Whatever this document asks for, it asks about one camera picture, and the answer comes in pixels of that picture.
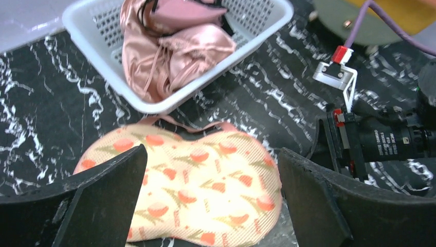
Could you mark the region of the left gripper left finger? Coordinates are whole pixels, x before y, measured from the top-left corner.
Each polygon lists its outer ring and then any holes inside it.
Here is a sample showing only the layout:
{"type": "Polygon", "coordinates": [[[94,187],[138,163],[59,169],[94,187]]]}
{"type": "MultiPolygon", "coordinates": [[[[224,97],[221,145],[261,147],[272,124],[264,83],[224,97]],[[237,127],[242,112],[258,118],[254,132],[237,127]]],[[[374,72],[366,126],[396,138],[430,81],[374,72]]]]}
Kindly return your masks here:
{"type": "Polygon", "coordinates": [[[1,246],[124,246],[147,165],[139,145],[86,171],[1,197],[1,246]]]}

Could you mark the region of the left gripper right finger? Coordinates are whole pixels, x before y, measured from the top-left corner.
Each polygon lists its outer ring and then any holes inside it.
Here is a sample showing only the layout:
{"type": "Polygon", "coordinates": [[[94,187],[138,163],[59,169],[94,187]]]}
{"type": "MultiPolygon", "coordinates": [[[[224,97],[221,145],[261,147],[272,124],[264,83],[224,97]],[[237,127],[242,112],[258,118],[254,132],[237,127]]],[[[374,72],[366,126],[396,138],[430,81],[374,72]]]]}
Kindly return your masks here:
{"type": "Polygon", "coordinates": [[[283,148],[282,189],[300,246],[435,246],[435,199],[380,189],[283,148]]]}

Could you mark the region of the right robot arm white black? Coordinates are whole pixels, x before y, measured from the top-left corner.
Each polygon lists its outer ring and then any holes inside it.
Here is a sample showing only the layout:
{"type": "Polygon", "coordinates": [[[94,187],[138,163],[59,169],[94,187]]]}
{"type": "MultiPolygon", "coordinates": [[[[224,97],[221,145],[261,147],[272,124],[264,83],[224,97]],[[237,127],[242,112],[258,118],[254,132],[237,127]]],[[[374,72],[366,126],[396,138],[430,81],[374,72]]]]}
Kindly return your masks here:
{"type": "Polygon", "coordinates": [[[365,181],[366,163],[435,157],[435,60],[420,70],[415,107],[406,110],[354,100],[357,73],[350,75],[344,105],[329,104],[317,122],[309,160],[365,181]]]}

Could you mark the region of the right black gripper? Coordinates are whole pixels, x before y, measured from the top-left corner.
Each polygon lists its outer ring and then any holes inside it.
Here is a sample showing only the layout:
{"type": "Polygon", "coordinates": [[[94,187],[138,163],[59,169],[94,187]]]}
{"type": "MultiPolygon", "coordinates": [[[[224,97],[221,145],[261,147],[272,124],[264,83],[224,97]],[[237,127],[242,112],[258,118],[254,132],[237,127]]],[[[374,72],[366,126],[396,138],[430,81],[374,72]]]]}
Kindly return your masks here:
{"type": "Polygon", "coordinates": [[[314,142],[306,158],[359,181],[368,179],[355,116],[345,109],[330,109],[317,120],[314,142]]]}

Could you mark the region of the peach patterned mesh laundry bag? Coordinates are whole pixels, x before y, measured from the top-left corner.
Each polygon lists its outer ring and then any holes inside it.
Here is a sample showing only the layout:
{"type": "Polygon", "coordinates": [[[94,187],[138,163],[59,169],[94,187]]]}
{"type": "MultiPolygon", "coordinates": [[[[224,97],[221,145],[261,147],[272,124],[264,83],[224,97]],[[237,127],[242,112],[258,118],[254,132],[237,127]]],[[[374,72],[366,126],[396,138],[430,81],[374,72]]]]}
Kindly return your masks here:
{"type": "Polygon", "coordinates": [[[204,246],[253,246],[278,221],[282,184],[263,145],[228,122],[220,131],[185,140],[155,126],[157,117],[113,130],[82,155],[75,173],[129,149],[148,153],[127,237],[133,242],[174,237],[204,246]]]}

